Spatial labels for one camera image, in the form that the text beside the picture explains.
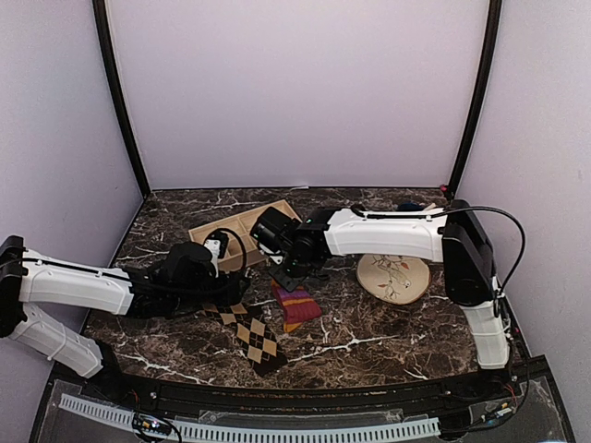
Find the maroon striped sock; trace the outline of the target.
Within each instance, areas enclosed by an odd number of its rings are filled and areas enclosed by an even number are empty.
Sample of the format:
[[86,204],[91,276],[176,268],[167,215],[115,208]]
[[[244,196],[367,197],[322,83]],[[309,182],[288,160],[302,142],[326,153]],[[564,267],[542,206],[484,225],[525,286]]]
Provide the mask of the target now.
[[322,315],[320,306],[303,286],[297,286],[292,292],[288,292],[277,281],[272,281],[271,290],[283,310],[285,333],[291,333],[307,321]]

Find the brown argyle sock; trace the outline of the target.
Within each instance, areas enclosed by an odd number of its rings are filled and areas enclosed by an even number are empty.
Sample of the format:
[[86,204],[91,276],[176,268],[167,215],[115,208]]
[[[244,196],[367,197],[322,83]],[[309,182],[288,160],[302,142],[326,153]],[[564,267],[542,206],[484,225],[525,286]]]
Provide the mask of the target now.
[[265,377],[287,364],[287,357],[275,334],[263,321],[259,306],[205,304],[201,313],[233,331],[244,356],[258,376]]

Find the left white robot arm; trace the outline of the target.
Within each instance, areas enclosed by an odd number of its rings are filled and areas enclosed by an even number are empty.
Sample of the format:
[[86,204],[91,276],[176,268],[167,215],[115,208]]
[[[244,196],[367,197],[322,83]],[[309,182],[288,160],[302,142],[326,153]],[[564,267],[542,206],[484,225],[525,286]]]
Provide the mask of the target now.
[[81,336],[44,313],[42,303],[87,307],[116,316],[175,318],[205,305],[241,302],[249,286],[246,269],[219,268],[223,241],[184,242],[147,268],[95,268],[54,259],[11,235],[1,245],[1,335],[93,380],[110,402],[130,394],[107,344]]

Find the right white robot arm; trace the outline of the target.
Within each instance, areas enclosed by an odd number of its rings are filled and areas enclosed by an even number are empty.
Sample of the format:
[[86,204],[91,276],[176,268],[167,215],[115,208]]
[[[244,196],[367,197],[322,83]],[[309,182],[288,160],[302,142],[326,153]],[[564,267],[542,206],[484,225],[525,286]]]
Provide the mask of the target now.
[[476,211],[456,199],[448,207],[421,211],[319,208],[299,221],[267,208],[249,234],[271,258],[271,276],[289,292],[332,257],[405,256],[442,264],[446,295],[463,310],[483,369],[472,378],[471,391],[489,401],[507,384],[503,368],[510,342],[500,312],[504,287]]

